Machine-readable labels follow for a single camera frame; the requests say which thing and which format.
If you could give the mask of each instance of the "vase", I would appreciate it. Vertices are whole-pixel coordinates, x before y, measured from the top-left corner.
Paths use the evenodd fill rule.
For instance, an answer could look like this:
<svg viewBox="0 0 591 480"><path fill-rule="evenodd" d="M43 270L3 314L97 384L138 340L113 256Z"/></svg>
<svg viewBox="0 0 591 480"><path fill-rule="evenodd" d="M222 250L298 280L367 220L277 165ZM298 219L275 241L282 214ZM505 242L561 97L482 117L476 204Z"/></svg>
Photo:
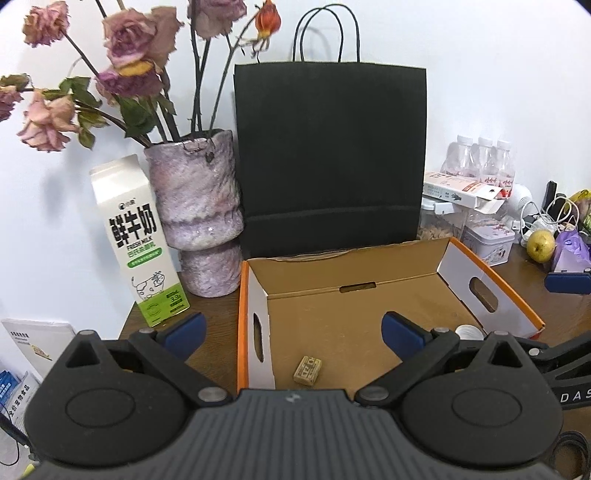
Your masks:
<svg viewBox="0 0 591 480"><path fill-rule="evenodd" d="M153 145L145 155L164 235L170 247L180 250L188 291L208 297L233 292L242 258L237 243L222 246L244 224L232 132Z"/></svg>

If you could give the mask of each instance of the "bottle label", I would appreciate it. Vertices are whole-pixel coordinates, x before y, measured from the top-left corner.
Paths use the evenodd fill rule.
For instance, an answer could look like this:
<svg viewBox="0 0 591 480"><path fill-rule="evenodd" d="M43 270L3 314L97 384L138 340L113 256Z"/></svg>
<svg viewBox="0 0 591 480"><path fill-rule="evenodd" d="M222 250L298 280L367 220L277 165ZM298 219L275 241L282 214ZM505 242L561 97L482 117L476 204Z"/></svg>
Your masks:
<svg viewBox="0 0 591 480"><path fill-rule="evenodd" d="M493 187L499 186L499 177L497 175L483 175L480 177L480 183L485 185L492 185Z"/></svg>
<svg viewBox="0 0 591 480"><path fill-rule="evenodd" d="M511 190L513 190L513 177L499 176L499 187L502 187L501 196L509 198L511 196Z"/></svg>

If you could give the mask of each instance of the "bag handle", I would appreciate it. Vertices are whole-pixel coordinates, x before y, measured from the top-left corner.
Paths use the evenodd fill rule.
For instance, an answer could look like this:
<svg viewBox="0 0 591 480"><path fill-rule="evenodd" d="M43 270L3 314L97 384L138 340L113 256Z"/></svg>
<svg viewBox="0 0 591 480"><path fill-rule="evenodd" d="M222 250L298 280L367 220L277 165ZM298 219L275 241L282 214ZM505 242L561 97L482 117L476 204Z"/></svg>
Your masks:
<svg viewBox="0 0 591 480"><path fill-rule="evenodd" d="M313 13L313 15L308 19L308 21L306 22L306 24L304 25L304 28L302 29L301 32L301 36L300 36L300 60L301 61L305 61L304 58L304 35L306 34L306 30L308 29L308 26L310 25L310 22L312 22L312 19L318 15L320 12L322 12L322 10L327 10L329 11L331 14L333 14L335 16L335 18L337 19L337 22L339 23L339 28L340 28L340 48L339 48L339 59L338 62L341 62L341 58L342 58L342 54L343 54L343 43L345 41L345 34L343 32L343 25L340 22L340 19L338 17L337 14L335 14L335 12L333 12L329 7L343 7L346 8L349 13L351 14L351 16L353 17L353 21L355 22L355 32L356 32L356 46L357 46L357 62L361 62L361 37L359 35L359 23L357 22L357 17L355 17L355 14L353 13L353 11L347 7L347 5L343 5L343 4L328 4L325 5L323 7L317 7L317 8L313 8L309 11L307 11L301 18L300 21L297 24L297 27L295 28L295 36L294 36L294 49L293 49L293 55L292 55L292 61L296 60L296 47L297 47L297 34L299 32L300 29L300 25L302 24L302 22L304 21L304 19L306 18L306 15Z"/></svg>

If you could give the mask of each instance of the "yellow petal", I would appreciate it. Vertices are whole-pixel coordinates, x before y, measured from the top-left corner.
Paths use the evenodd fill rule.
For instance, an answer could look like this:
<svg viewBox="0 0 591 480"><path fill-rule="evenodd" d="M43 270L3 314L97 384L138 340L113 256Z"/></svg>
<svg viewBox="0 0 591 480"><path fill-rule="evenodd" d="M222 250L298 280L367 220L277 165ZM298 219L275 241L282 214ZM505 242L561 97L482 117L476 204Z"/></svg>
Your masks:
<svg viewBox="0 0 591 480"><path fill-rule="evenodd" d="M140 60L117 69L117 72L119 72L119 75L122 77L135 77L137 75L148 73L153 67L154 64L152 62Z"/></svg>

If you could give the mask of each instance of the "wooden table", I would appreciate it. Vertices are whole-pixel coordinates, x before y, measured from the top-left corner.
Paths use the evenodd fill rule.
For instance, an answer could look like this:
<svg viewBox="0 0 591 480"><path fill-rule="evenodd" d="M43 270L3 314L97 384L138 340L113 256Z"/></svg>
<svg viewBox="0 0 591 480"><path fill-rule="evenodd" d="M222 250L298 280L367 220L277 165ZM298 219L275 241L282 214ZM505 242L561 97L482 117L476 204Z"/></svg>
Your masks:
<svg viewBox="0 0 591 480"><path fill-rule="evenodd" d="M556 345L591 329L591 296L549 293L544 287L545 273L527 258L525 249L514 246L509 262L495 270L545 321L540 341ZM238 292L218 299L189 295L186 313L203 312L207 317L207 339L187 363L230 392L236 393L236 346L238 342ZM167 323L159 325L165 328ZM137 306L127 318L121 338L145 326ZM591 408L564 413L564 427L576 429L591 439ZM562 455L558 465L572 478L572 458Z"/></svg>

